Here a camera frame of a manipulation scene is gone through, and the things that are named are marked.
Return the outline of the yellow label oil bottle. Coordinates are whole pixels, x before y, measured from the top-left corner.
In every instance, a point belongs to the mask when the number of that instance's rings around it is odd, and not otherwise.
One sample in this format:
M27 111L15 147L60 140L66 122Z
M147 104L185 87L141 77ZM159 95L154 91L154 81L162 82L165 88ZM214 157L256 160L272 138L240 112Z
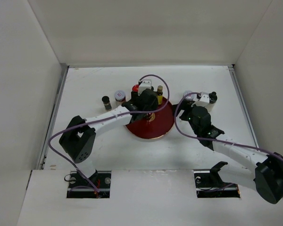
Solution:
M163 101L163 86L161 85L157 87L157 99L158 99L158 105L161 105Z

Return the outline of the red cap sauce bottle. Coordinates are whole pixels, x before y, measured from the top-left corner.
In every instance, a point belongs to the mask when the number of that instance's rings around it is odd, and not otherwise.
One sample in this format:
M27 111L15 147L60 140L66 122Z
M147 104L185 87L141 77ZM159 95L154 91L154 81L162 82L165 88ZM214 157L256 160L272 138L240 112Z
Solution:
M151 121L155 120L155 113L149 113L149 114L147 114L146 120L147 120L148 122L151 122Z
M138 89L139 89L139 85L138 85L138 84L136 84L136 85L134 85L134 86L132 87L132 91L133 91L133 92L138 92Z

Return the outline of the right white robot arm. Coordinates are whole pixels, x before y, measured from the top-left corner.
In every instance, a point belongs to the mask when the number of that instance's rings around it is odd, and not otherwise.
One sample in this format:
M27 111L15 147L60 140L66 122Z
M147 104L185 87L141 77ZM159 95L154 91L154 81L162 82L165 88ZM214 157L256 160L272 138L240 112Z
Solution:
M263 149L234 142L211 123L211 115L203 106L182 101L173 106L174 118L189 123L201 145L223 154L240 166L220 161L209 170L214 186L234 183L256 191L265 201L276 204L283 198L283 157Z

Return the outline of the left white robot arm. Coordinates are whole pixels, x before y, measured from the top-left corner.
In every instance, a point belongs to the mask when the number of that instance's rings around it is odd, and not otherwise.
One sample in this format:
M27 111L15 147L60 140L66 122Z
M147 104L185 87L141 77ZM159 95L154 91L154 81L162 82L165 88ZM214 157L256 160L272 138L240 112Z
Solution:
M64 132L59 139L63 150L82 172L80 182L85 187L90 188L96 184L97 171L92 166L90 159L95 138L117 127L139 121L148 111L154 111L157 108L156 92L145 89L140 95L97 117L83 119L78 115L72 118L68 128L95 121L94 124Z

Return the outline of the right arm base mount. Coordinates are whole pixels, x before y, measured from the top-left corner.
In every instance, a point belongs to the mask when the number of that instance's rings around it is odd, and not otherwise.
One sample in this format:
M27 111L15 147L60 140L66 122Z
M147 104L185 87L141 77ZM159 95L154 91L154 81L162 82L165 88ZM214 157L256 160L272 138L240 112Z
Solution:
M219 171L228 163L221 161L210 169L194 171L196 196L198 198L240 198L237 184L223 182Z

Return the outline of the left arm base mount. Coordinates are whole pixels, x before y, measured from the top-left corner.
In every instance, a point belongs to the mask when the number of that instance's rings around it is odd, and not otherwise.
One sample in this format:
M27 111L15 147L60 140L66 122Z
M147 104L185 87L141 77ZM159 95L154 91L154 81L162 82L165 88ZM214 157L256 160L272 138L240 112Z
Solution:
M68 199L106 199L110 197L111 171L97 171L91 176L90 181L93 182L98 191L76 172L71 171L65 175L64 181L67 185Z

